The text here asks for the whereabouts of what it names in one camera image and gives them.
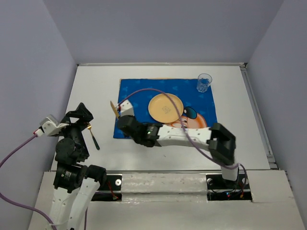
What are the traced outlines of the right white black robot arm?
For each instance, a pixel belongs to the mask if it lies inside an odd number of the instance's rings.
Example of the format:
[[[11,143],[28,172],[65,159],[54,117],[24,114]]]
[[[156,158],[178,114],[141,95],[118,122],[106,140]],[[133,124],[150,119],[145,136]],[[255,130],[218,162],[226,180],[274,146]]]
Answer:
[[[236,137],[220,123],[190,129],[158,123],[141,123],[132,115],[118,119],[117,128],[135,143],[152,147],[194,147],[222,170],[221,183],[231,188],[238,183],[239,165],[235,160]]]

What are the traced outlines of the gold knife dark handle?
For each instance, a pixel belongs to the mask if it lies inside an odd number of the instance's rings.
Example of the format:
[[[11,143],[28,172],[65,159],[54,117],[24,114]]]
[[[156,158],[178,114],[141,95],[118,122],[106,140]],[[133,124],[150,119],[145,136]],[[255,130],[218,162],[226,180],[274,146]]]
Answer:
[[[114,114],[115,114],[116,119],[119,119],[120,115],[119,115],[119,113],[118,113],[117,108],[116,108],[115,105],[112,103],[112,101],[110,101],[110,106],[111,106],[111,108],[112,108],[112,111],[113,111]]]

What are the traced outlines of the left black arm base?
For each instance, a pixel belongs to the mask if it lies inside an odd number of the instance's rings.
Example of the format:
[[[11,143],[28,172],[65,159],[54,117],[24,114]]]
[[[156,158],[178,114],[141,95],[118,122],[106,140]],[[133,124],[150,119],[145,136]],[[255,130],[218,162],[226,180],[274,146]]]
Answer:
[[[92,197],[92,201],[121,201],[122,174],[107,174],[106,182],[101,185]]]

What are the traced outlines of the clear plastic cup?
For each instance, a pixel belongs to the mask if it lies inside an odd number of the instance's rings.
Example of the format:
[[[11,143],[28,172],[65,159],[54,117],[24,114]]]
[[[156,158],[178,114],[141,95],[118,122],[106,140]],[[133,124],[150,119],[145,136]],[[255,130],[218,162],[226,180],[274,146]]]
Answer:
[[[211,75],[207,73],[200,74],[198,76],[198,81],[197,81],[197,90],[199,92],[206,92],[210,87],[211,82],[212,82]]]

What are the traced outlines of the blue cartoon placemat cloth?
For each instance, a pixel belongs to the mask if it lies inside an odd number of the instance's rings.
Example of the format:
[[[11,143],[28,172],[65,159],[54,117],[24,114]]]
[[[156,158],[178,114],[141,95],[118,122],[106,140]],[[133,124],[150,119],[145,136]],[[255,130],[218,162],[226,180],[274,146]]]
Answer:
[[[122,79],[118,101],[144,88],[153,88],[177,96],[184,105],[181,119],[186,128],[211,127],[217,122],[215,104],[211,88],[204,93],[197,90],[197,79]],[[156,123],[149,114],[150,100],[158,95],[156,91],[142,91],[129,98],[134,114],[142,123]]]

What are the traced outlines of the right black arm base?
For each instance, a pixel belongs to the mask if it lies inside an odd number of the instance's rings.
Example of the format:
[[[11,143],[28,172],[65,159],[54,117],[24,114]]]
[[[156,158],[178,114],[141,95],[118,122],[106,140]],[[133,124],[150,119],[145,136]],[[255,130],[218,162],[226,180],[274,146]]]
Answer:
[[[208,201],[252,201],[252,194],[248,180],[243,173],[236,181],[222,178],[221,174],[207,175]]]

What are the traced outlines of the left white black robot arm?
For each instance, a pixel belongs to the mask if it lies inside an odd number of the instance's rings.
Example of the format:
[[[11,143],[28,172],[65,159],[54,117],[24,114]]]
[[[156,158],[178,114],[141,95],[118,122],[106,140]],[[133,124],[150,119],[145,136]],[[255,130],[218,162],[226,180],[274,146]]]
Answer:
[[[79,103],[50,133],[62,138],[56,144],[57,169],[49,213],[54,230],[77,230],[94,194],[106,185],[105,168],[81,165],[89,157],[82,131],[93,118],[86,106]]]

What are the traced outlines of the tan round plate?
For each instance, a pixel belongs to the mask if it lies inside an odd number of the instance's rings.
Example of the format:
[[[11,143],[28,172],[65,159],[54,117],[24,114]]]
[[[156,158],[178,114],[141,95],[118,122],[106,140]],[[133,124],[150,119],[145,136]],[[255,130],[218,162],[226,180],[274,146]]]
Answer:
[[[183,102],[175,95],[167,93],[167,95],[175,103],[175,106],[163,93],[153,97],[148,105],[148,111],[150,116],[160,123],[173,123],[179,119],[183,114],[184,105]]]

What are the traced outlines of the metal table edge rail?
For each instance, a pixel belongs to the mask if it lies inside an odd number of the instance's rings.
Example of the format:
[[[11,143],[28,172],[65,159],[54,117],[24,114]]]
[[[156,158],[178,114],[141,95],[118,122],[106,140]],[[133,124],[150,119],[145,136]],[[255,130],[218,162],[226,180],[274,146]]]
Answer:
[[[245,67],[244,62],[145,62],[145,63],[80,63],[81,67],[100,66],[239,66]]]

